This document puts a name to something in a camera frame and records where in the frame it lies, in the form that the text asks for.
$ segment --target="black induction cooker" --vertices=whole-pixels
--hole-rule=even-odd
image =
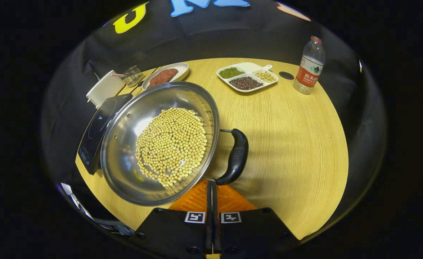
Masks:
[[[107,98],[86,128],[78,148],[78,156],[91,175],[101,168],[99,156],[108,124],[132,97],[131,94],[125,94]]]

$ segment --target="stainless steel wok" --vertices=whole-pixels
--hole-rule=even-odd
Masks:
[[[209,145],[200,166],[178,184],[165,188],[157,180],[144,176],[136,159],[136,141],[161,110],[185,108],[203,118]],[[108,124],[101,147],[101,168],[111,189],[119,197],[136,205],[157,206],[172,202],[192,188],[205,173],[218,143],[219,113],[211,95],[190,82],[170,82],[152,87],[130,100]],[[228,169],[216,184],[236,180],[246,163],[248,140],[239,130],[222,129],[232,133],[235,143]]]

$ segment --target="blue letter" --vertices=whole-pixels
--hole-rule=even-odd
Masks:
[[[185,2],[188,1],[197,5],[198,7],[205,8],[210,3],[210,0],[171,0],[173,4],[173,12],[170,14],[172,17],[179,16],[188,12],[191,12],[194,7],[188,6]]]
[[[213,4],[217,6],[249,6],[249,2],[243,0],[216,0]]]

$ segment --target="bottle cap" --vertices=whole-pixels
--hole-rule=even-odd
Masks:
[[[311,40],[313,40],[313,41],[316,41],[316,42],[318,42],[318,43],[320,43],[320,44],[322,43],[322,40],[321,40],[320,38],[315,37],[315,36],[313,36],[313,35],[311,35],[311,36],[310,36],[310,39],[311,39]]]

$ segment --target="yellow letter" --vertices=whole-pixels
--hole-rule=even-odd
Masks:
[[[129,22],[128,24],[125,23],[125,18],[128,14],[125,14],[124,16],[120,17],[118,20],[116,20],[113,25],[116,30],[116,33],[124,33],[127,30],[133,28],[134,25],[138,24],[139,21],[144,17],[146,14],[146,5],[149,2],[143,3],[142,5],[134,8],[132,11],[135,13],[136,17],[134,20]]]

